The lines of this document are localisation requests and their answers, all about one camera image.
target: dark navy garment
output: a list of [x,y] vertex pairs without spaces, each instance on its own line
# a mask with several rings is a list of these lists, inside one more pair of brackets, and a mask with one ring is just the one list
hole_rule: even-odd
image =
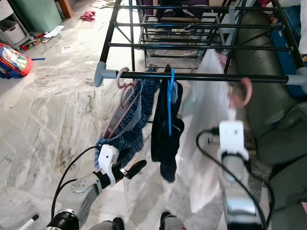
[[[169,65],[165,72],[170,72]],[[151,156],[153,161],[159,161],[160,173],[169,182],[174,182],[177,169],[175,156],[179,149],[179,139],[184,130],[184,123],[177,118],[182,98],[182,86],[177,84],[177,99],[171,103],[172,135],[168,132],[168,111],[167,111],[167,80],[162,80],[156,111],[154,114],[151,142]]]
[[[158,90],[160,85],[159,80],[139,80],[135,87],[135,92],[130,99],[133,101],[138,92],[141,91],[139,98],[133,104],[127,115],[124,117],[122,123],[114,133],[111,139],[99,138],[96,146],[108,144],[114,146],[119,150],[118,161],[121,162],[121,167],[133,158],[134,154],[143,148],[142,129],[148,123],[148,119],[152,114],[154,93]],[[95,150],[95,167],[98,168],[99,150]]]

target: drying rack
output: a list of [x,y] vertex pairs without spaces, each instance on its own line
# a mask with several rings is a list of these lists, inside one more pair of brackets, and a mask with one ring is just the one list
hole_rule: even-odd
[[[241,81],[242,78],[248,77],[252,82],[266,82],[266,83],[283,83],[283,84],[292,84],[292,85],[307,85],[307,68],[304,65],[304,62],[301,58],[301,55],[298,51],[298,47],[294,36],[291,32],[288,21],[285,18],[284,12],[278,2],[278,0],[272,0],[273,7],[271,8],[262,8],[262,7],[246,7],[247,0],[241,0],[241,6],[230,6],[231,0],[224,0],[223,6],[221,7],[210,7],[210,6],[146,6],[143,5],[143,0],[136,0],[137,5],[132,5],[132,0],[129,0],[129,5],[121,6],[121,0],[116,0],[112,16],[110,19],[110,24],[107,30],[106,39],[104,42],[102,54],[100,61],[97,64],[96,73],[94,77],[95,86],[100,86],[103,79],[115,79],[118,73],[117,70],[106,69],[106,60],[108,53],[111,47],[131,47],[131,63],[132,71],[124,72],[121,75],[121,78],[127,79],[157,79],[157,80],[168,80],[171,78],[171,73],[159,73],[159,72],[137,72],[135,71],[135,57],[134,49],[144,50],[145,60],[147,57],[148,49],[163,49],[163,50],[200,50],[204,51],[207,49],[216,49],[216,50],[229,50],[227,63],[225,65],[224,74],[198,74],[198,73],[176,73],[176,80],[189,80],[189,81]],[[130,23],[118,23],[117,16],[120,9],[128,9],[130,16]],[[132,12],[136,9],[139,15],[139,23],[133,22]],[[150,21],[150,17],[154,15],[146,15],[145,9],[202,9],[202,10],[214,10],[218,11],[216,16],[194,16],[194,18],[214,18],[214,22],[183,22],[183,21]],[[241,24],[242,17],[245,11],[270,11],[279,19],[280,23],[263,25],[263,24]],[[226,14],[229,14],[230,23],[220,23]],[[126,36],[121,27],[130,28],[130,37]],[[134,38],[134,27],[141,28],[141,34],[138,39],[138,42],[135,43]],[[123,36],[126,38],[127,43],[112,43],[112,36],[114,29],[117,29]],[[184,29],[180,32],[170,32],[170,31],[152,31],[150,29]],[[226,45],[223,39],[222,28],[232,28],[234,29],[233,39],[231,45]],[[240,28],[247,29],[265,29],[266,31],[270,30],[280,30],[284,32],[285,38],[287,40],[287,47],[275,47],[275,46],[241,46],[236,45],[236,39],[238,35],[238,30]],[[210,29],[209,33],[200,33],[195,32],[197,29]],[[154,38],[149,39],[149,35],[206,35],[207,40],[194,40],[194,39],[181,39],[181,38]],[[216,42],[214,37],[219,36],[221,42]],[[148,42],[167,42],[167,44],[149,44]],[[175,45],[173,43],[195,43],[194,45]],[[230,64],[233,50],[236,49],[245,49],[245,50],[269,50],[272,52],[284,51],[290,52],[294,60],[297,69],[297,75],[239,75],[239,74],[228,74],[227,70]],[[198,57],[183,57],[183,56],[160,56],[160,55],[150,55],[151,57],[157,58],[198,58]]]

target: pink hanger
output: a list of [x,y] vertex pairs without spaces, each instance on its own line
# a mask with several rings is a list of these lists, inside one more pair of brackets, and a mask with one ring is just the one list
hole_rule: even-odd
[[252,93],[253,93],[253,86],[249,78],[242,78],[241,83],[245,86],[246,88],[246,97],[242,101],[241,98],[236,95],[235,93],[229,92],[228,97],[230,100],[229,107],[233,108],[243,108],[248,104],[248,102],[251,99]]
[[114,132],[116,131],[116,129],[120,126],[122,120],[124,119],[124,117],[127,115],[127,113],[129,112],[129,110],[132,108],[133,104],[137,101],[137,99],[140,96],[140,92],[138,92],[138,94],[135,96],[135,98],[133,99],[133,101],[131,102],[130,105],[129,101],[132,98],[132,96],[135,93],[135,86],[136,84],[139,82],[138,80],[135,80],[134,82],[130,82],[128,84],[123,83],[122,85],[119,83],[119,79],[120,76],[123,72],[125,71],[129,71],[128,67],[124,67],[122,68],[117,76],[116,76],[116,85],[119,89],[122,89],[121,91],[121,95],[120,95],[120,102],[119,102],[119,106],[117,107],[115,113],[113,114],[113,117],[111,119],[111,121],[109,122],[108,126],[106,127],[105,131],[102,134],[102,138],[112,138],[114,135]]

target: black cable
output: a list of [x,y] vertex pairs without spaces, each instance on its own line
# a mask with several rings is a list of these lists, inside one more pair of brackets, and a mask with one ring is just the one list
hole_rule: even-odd
[[203,155],[205,155],[206,157],[208,157],[210,160],[214,161],[216,164],[218,164],[223,170],[225,170],[229,175],[231,175],[236,182],[238,182],[238,184],[245,190],[245,192],[248,194],[248,196],[253,200],[258,212],[259,212],[259,215],[260,215],[260,218],[261,218],[261,222],[262,222],[262,225],[263,225],[263,229],[266,230],[267,229],[267,225],[266,225],[266,220],[265,220],[265,216],[258,204],[258,202],[256,201],[255,197],[250,193],[250,191],[242,184],[242,182],[236,178],[236,176],[231,173],[225,166],[223,166],[219,161],[217,161],[214,157],[212,157],[209,153],[207,153],[205,150],[203,150],[200,145],[199,145],[199,138],[202,134],[204,133],[210,133],[211,130],[207,129],[207,130],[203,130],[201,131],[197,136],[196,136],[196,146],[197,148],[201,151],[201,153]]
[[263,180],[261,177],[257,176],[256,174],[254,174],[252,172],[249,172],[249,174],[256,179],[263,181],[268,188],[270,198],[271,198],[270,211],[269,211],[269,215],[268,215],[268,218],[267,218],[267,226],[269,226],[271,219],[272,219],[274,207],[275,207],[275,196],[274,196],[273,189],[272,189],[271,185],[267,181]]
[[53,219],[53,217],[54,217],[54,209],[55,209],[55,206],[56,206],[57,197],[58,197],[58,195],[59,195],[61,189],[62,189],[65,185],[68,184],[68,181],[67,181],[63,186],[61,186],[61,184],[62,184],[62,182],[63,182],[63,180],[64,180],[64,177],[66,176],[66,174],[67,174],[69,168],[70,168],[70,167],[71,167],[71,166],[72,166],[72,165],[73,165],[83,154],[85,154],[87,151],[89,151],[89,150],[91,150],[91,149],[96,149],[96,148],[98,148],[98,147],[97,147],[97,146],[91,146],[91,147],[87,148],[87,149],[84,150],[82,153],[80,153],[80,154],[69,164],[69,166],[66,168],[64,174],[62,175],[61,180],[59,181],[59,185],[58,185],[58,187],[57,187],[57,189],[56,189],[56,192],[55,192],[55,194],[54,194],[54,198],[53,198],[52,206],[51,206],[51,219]]

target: marble floor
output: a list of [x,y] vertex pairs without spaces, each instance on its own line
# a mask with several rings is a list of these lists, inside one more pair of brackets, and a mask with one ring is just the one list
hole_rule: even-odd
[[[100,58],[112,9],[93,9],[95,0],[80,0],[74,17],[62,23],[64,29],[49,42],[26,52],[35,61],[31,73],[22,79],[0,78],[0,228],[17,230],[35,213],[39,219],[32,230],[43,229],[50,221],[52,198],[68,164],[84,149],[96,143],[112,116],[119,99],[113,80],[94,87],[94,72]],[[87,10],[96,11],[95,22],[80,20]],[[119,22],[126,22],[127,10],[121,10]],[[115,31],[113,41],[123,36]],[[71,45],[73,53],[60,54],[62,46]],[[136,50],[136,67],[144,70],[143,52]],[[152,63],[178,66],[177,60],[151,60]],[[198,67],[199,62],[182,62],[182,67]],[[110,50],[107,66],[119,69],[131,66],[130,49]],[[83,230],[103,220],[122,216],[127,230],[158,229],[163,211],[180,217],[189,230],[224,230],[221,197],[217,196],[197,214],[189,205],[189,188],[180,178],[172,184],[164,181],[159,164],[150,159],[151,124],[143,130],[144,148],[134,159],[147,159],[140,176],[122,180],[107,188],[92,205]],[[270,169],[253,158],[253,170],[267,179]],[[94,154],[73,165],[67,180],[94,170]],[[266,188],[249,179],[251,191],[268,210]],[[65,200],[58,197],[56,210]]]

